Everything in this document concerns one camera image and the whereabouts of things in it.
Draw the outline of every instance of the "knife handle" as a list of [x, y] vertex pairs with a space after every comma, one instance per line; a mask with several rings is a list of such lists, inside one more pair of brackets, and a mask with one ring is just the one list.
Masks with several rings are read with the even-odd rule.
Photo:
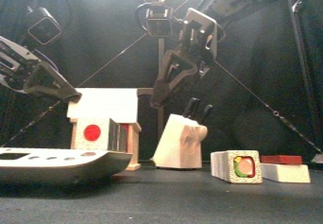
[[213, 109], [213, 106], [212, 105], [207, 105], [205, 108], [204, 108], [204, 111], [203, 111], [203, 114], [201, 114], [201, 118], [199, 120], [199, 124], [201, 125], [204, 123], [204, 120], [205, 118], [208, 117], [211, 111]]
[[199, 105], [200, 99], [197, 98], [191, 98], [185, 111], [183, 113], [183, 117], [192, 119], [195, 113], [196, 113], [196, 109], [197, 109], [197, 105]]

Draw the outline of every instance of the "red circle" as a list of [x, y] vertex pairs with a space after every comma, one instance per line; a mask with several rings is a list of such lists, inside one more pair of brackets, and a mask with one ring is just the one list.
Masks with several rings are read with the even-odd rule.
[[84, 139], [87, 141], [96, 141], [100, 138], [101, 130], [97, 125], [88, 125], [84, 129]]

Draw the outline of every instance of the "black backdrop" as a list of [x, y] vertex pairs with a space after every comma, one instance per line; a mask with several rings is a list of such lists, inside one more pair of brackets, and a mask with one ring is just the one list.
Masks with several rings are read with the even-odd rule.
[[[73, 21], [63, 38], [37, 49], [57, 64], [60, 73], [75, 87], [147, 88], [157, 74], [157, 40], [145, 36], [135, 23], [133, 11], [145, 1], [69, 0]], [[200, 0], [165, 0], [183, 18], [187, 8]], [[321, 105], [321, 0], [304, 0], [301, 20], [311, 68], [315, 103]], [[68, 20], [64, 0], [39, 0], [61, 24]], [[0, 0], [0, 35], [19, 41], [23, 28], [24, 0]], [[219, 44], [219, 63], [228, 69], [261, 100], [275, 109], [311, 140], [311, 108], [304, 87], [287, 0], [277, 0], [255, 14], [225, 28]], [[165, 40], [165, 48], [175, 38]], [[308, 160], [313, 150], [272, 116], [272, 112], [215, 65], [199, 84], [175, 96], [165, 107], [181, 114], [189, 97], [199, 97], [201, 107], [215, 109], [205, 121], [209, 133], [203, 141], [203, 160], [224, 149], [257, 149], [261, 154], [300, 154]], [[157, 145], [156, 109], [149, 99], [139, 99], [140, 160], [147, 160]], [[52, 102], [0, 88], [1, 144], [35, 119]], [[55, 108], [41, 121], [8, 146], [68, 148], [71, 141], [67, 105]]]

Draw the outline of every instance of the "red box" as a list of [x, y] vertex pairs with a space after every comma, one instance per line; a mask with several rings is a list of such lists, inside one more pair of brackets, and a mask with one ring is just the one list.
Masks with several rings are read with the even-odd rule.
[[301, 156], [292, 155], [261, 156], [260, 162], [264, 164], [303, 164]]

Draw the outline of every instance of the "white scale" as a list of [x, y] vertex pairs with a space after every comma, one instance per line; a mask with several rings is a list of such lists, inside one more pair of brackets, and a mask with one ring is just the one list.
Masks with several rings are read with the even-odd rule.
[[131, 156], [109, 150], [0, 148], [0, 182], [84, 183], [124, 171]]

